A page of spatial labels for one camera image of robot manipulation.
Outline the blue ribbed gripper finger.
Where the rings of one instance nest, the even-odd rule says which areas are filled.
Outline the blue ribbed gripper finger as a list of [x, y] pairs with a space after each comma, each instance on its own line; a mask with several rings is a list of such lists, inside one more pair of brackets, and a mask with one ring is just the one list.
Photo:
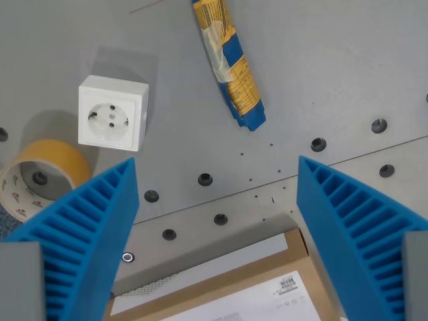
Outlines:
[[134, 158], [23, 223], [4, 243], [41, 247], [47, 320], [102, 320], [138, 213]]
[[297, 205], [349, 320], [404, 320], [407, 232], [427, 220], [376, 189], [300, 156]]

